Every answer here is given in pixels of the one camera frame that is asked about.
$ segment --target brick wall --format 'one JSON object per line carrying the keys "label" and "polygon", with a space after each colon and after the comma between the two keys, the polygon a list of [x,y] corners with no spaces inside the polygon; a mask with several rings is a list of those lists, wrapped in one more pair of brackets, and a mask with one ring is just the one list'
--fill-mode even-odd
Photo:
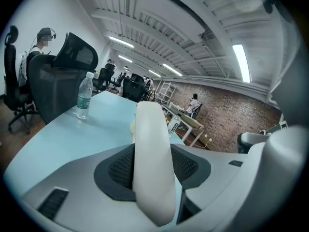
{"label": "brick wall", "polygon": [[208,86],[172,84],[177,87],[171,98],[174,104],[184,108],[194,93],[203,102],[196,120],[204,125],[205,133],[212,138],[212,142],[207,144],[210,150],[237,152],[237,136],[240,133],[258,133],[279,122],[281,112],[278,109],[254,98]]}

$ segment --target bottle cap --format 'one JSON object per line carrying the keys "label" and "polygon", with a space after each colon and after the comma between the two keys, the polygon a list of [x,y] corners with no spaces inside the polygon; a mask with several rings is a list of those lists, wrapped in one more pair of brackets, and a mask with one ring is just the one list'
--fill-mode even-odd
{"label": "bottle cap", "polygon": [[93,78],[95,76],[95,74],[94,73],[92,73],[92,72],[87,72],[87,74],[86,74],[86,77],[88,77],[88,78]]}

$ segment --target wooden floor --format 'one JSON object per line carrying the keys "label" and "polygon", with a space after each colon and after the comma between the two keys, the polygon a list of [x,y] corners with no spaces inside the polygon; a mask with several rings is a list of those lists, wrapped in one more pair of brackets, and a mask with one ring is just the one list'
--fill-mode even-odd
{"label": "wooden floor", "polygon": [[[9,133],[8,124],[13,118],[13,111],[7,108],[3,103],[3,100],[0,100],[0,142],[2,142],[2,146],[0,147],[1,173],[4,173],[5,169],[20,149],[45,126],[40,115],[28,115],[27,118],[29,121],[30,135],[26,134],[26,127],[22,123],[24,118],[16,121],[12,125],[13,132]],[[185,134],[184,130],[177,130],[176,132],[180,138]],[[194,138],[193,135],[189,135],[184,143],[189,146]],[[201,147],[205,146],[201,141],[197,141],[196,145]]]}

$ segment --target plastic water bottle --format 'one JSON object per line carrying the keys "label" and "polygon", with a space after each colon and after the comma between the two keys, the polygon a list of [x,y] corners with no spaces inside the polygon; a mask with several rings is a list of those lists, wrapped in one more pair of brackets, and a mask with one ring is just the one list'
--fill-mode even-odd
{"label": "plastic water bottle", "polygon": [[177,114],[177,116],[174,116],[172,118],[172,120],[169,123],[168,126],[168,131],[169,131],[169,137],[172,136],[172,134],[174,133],[174,131],[177,129],[177,127],[179,126],[181,120],[180,120],[180,116],[181,114]]}
{"label": "plastic water bottle", "polygon": [[86,119],[89,112],[90,99],[92,95],[92,78],[94,74],[87,72],[86,78],[79,86],[77,97],[76,116],[80,119]]}

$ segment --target light blue desk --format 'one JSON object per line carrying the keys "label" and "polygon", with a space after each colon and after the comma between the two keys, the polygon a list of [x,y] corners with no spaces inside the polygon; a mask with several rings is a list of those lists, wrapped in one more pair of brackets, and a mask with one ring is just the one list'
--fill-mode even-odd
{"label": "light blue desk", "polygon": [[[135,102],[105,91],[91,98],[87,120],[74,113],[75,107],[46,125],[14,157],[4,181],[16,198],[67,162],[132,143]],[[183,144],[176,134],[170,142]],[[175,180],[179,206],[181,185]]]}

